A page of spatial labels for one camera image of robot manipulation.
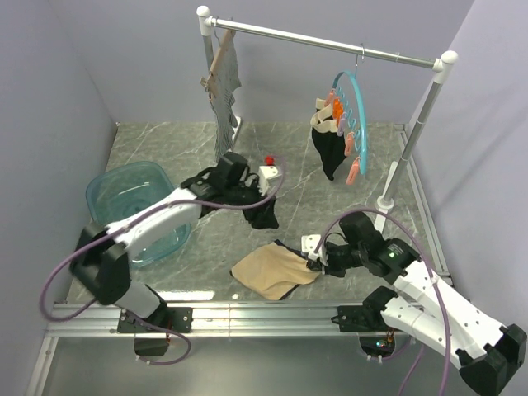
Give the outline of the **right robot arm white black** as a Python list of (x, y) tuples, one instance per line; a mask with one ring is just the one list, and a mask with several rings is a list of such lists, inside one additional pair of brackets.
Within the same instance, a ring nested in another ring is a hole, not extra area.
[(350, 210), (335, 220), (342, 245), (328, 241), (329, 229), (302, 237), (309, 263), (335, 276), (364, 267), (383, 279), (363, 302), (367, 326), (407, 333), (443, 355), (476, 394), (500, 394), (524, 363), (526, 332), (472, 305), (432, 269), (417, 243), (384, 238), (371, 212)]

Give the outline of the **salmon clothespin end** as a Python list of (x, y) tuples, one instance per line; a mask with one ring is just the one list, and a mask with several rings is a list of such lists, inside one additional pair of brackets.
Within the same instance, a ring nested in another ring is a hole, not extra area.
[(351, 165), (350, 171), (346, 178), (346, 184), (351, 186), (354, 184), (356, 178), (361, 174), (361, 159), (357, 157)]

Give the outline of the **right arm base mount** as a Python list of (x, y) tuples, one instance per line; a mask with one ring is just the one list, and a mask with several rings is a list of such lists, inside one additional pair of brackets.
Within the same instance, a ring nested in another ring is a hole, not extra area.
[(392, 356), (395, 347), (394, 331), (379, 313), (360, 305), (342, 305), (331, 322), (340, 332), (357, 332), (361, 351), (369, 358), (381, 359)]

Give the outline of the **beige underwear blue trim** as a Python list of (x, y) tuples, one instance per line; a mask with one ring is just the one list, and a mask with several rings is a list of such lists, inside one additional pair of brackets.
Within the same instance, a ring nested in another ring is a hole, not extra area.
[(310, 285), (321, 275), (308, 268), (297, 250), (275, 240), (257, 248), (235, 264), (230, 275), (264, 299), (286, 299), (299, 286)]

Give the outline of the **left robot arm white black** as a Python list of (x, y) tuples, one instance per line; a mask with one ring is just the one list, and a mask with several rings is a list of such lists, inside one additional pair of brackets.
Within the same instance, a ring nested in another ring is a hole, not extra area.
[(218, 209), (240, 210), (255, 229), (273, 229), (274, 166), (251, 172), (248, 161), (226, 153), (214, 167), (187, 178), (167, 197), (127, 219), (84, 228), (75, 257), (68, 260), (73, 276), (101, 305), (116, 305), (137, 314), (137, 322), (156, 332), (167, 320), (163, 299), (149, 286), (132, 280), (130, 263), (143, 250), (177, 228)]

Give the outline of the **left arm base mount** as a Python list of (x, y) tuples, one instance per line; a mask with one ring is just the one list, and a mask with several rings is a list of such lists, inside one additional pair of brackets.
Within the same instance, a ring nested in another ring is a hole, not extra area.
[(191, 307), (162, 305), (145, 319), (122, 309), (117, 332), (134, 335), (134, 352), (140, 358), (158, 358), (168, 352), (175, 332), (180, 335), (191, 332), (192, 320)]

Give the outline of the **teal clip hanger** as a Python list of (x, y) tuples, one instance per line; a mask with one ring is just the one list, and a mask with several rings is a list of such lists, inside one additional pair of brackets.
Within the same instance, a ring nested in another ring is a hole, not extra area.
[(347, 128), (342, 137), (345, 141), (349, 132), (355, 134), (355, 151), (350, 156), (354, 156), (352, 162), (357, 157), (361, 159), (360, 175), (364, 176), (368, 166), (369, 144), (365, 104), (357, 81), (358, 58), (359, 56), (356, 56), (354, 72), (350, 70), (340, 71), (333, 79), (331, 89), (336, 92), (334, 98), (338, 97), (341, 100), (343, 113), (346, 113), (348, 119)]

